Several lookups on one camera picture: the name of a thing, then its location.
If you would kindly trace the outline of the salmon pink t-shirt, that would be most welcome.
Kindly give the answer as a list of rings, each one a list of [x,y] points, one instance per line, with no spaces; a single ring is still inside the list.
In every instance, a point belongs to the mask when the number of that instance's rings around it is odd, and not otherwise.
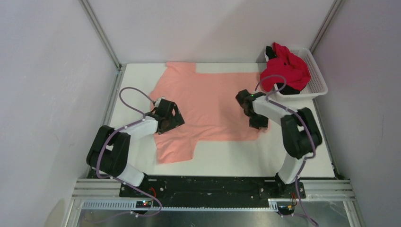
[[[184,124],[155,135],[160,164],[193,159],[198,141],[253,141],[261,130],[236,100],[244,89],[254,91],[259,72],[198,73],[193,62],[167,62],[166,70],[149,96],[177,104]]]

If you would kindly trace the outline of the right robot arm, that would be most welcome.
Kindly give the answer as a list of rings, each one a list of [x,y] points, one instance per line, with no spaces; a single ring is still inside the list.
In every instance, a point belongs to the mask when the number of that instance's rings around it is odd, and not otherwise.
[[[275,196],[300,198],[299,176],[308,159],[316,156],[316,148],[323,139],[312,111],[304,107],[291,109],[268,97],[263,92],[251,94],[246,89],[236,95],[249,125],[261,130],[273,121],[281,127],[286,157],[281,169],[275,175],[273,192]]]

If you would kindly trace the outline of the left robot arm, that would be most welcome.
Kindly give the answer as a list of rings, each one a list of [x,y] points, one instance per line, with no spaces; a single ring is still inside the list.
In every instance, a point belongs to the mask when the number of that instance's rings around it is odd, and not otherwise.
[[[159,99],[151,112],[136,122],[118,129],[103,125],[99,128],[88,152],[86,163],[96,173],[104,173],[131,185],[138,197],[149,191],[148,175],[129,164],[130,144],[149,135],[161,135],[184,124],[175,102]]]

